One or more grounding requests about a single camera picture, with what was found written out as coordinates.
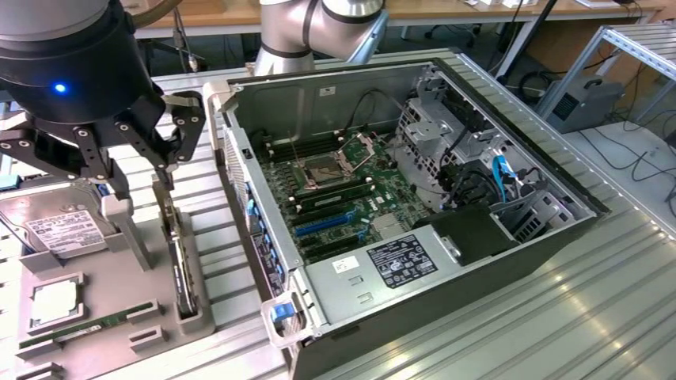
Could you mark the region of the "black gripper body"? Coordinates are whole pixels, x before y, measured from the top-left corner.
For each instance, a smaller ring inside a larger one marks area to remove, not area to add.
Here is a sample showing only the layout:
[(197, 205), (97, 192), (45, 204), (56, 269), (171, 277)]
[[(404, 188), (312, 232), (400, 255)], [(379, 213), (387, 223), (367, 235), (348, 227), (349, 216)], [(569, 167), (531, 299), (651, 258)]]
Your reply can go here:
[(165, 111), (121, 8), (4, 8), (1, 83), (48, 124), (148, 131)]

